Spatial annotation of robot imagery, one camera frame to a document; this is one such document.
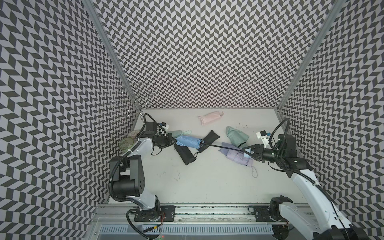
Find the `blue sleeved umbrella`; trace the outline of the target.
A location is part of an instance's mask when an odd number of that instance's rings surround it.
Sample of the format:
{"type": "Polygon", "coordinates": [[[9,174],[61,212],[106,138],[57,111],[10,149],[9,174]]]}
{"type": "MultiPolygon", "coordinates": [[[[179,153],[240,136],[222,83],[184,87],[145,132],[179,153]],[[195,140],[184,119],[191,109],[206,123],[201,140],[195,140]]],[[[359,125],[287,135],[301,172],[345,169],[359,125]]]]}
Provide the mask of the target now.
{"type": "MultiPolygon", "coordinates": [[[[202,139],[198,139],[190,136],[180,136],[176,138],[176,144],[180,146],[189,147],[189,148],[195,148],[195,149],[199,149],[202,145],[208,145],[208,144],[205,144],[202,139]]],[[[221,146],[213,145],[213,144],[211,144],[210,147],[221,148],[221,146]]]]}

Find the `mint green sleeved umbrella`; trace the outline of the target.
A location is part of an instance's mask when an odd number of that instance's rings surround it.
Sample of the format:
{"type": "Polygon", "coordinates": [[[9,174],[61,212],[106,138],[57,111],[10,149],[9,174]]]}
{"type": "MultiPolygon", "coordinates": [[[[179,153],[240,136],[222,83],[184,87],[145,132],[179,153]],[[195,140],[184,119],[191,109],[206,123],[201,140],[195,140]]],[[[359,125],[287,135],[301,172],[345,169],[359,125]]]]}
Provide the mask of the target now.
{"type": "Polygon", "coordinates": [[[249,139],[250,136],[243,133],[242,131],[234,129],[232,127],[227,127],[226,134],[233,146],[237,148],[242,148],[247,146],[247,140],[249,139]]]}

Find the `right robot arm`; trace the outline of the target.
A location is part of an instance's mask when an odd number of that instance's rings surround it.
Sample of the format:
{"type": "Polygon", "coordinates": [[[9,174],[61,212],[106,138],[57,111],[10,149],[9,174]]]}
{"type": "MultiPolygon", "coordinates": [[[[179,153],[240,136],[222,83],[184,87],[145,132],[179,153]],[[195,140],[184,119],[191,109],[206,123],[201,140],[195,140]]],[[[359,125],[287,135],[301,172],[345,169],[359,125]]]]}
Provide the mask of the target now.
{"type": "Polygon", "coordinates": [[[243,153],[259,162],[274,163],[276,171],[284,172],[299,188],[314,213],[314,219],[302,213],[293,201],[284,196],[271,199],[269,214],[275,220],[287,220],[307,240],[367,240],[369,236],[354,226],[334,204],[320,185],[308,161],[298,156],[296,139],[288,128],[276,142],[269,139],[267,146],[255,144],[242,147],[243,153]]]}

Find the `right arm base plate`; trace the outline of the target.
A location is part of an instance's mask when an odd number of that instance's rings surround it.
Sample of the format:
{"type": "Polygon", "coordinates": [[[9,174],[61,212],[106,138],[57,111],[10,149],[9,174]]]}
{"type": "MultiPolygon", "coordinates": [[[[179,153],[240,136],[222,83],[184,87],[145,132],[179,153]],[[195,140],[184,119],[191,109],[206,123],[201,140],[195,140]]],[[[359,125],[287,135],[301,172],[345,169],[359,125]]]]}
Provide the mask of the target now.
{"type": "Polygon", "coordinates": [[[255,217],[256,222],[288,223],[279,210],[269,206],[248,206],[248,211],[255,217]]]}

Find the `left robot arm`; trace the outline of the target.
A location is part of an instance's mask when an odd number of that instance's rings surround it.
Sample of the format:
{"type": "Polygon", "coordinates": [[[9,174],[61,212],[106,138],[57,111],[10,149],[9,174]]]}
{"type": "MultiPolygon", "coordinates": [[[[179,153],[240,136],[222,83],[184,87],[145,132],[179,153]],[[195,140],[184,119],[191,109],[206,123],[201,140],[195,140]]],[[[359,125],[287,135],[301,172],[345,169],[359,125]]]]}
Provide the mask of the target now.
{"type": "Polygon", "coordinates": [[[134,137],[134,145],[122,156],[110,160],[109,195],[118,203],[137,205],[128,213],[135,222],[172,222],[175,218],[176,207],[161,206],[159,198],[146,189],[143,166],[146,155],[155,155],[154,148],[163,150],[176,143],[166,127],[151,115],[143,114],[143,126],[134,137]]]}

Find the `lavender sleeved umbrella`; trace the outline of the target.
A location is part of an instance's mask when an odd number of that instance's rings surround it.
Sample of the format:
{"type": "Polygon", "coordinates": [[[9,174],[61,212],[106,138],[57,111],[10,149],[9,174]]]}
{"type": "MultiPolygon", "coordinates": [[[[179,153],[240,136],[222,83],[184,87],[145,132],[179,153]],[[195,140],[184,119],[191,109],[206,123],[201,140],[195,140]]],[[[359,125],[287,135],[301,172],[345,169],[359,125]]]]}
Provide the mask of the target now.
{"type": "Polygon", "coordinates": [[[253,178],[258,177],[258,172],[257,172],[256,168],[253,166],[254,160],[251,158],[245,157],[243,153],[240,153],[240,152],[235,151],[235,150],[229,150],[226,154],[226,158],[239,164],[239,165],[251,168],[252,169],[252,177],[253,178]]]}

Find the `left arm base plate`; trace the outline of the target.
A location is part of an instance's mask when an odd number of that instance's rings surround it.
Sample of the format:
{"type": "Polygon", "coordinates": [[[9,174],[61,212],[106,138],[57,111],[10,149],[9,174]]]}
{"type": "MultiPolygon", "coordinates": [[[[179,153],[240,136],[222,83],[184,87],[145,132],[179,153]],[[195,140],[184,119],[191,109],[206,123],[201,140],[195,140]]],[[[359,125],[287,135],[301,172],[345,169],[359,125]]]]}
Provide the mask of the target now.
{"type": "Polygon", "coordinates": [[[151,210],[139,211],[135,214],[135,222],[173,222],[176,214],[176,206],[161,205],[151,210]]]}

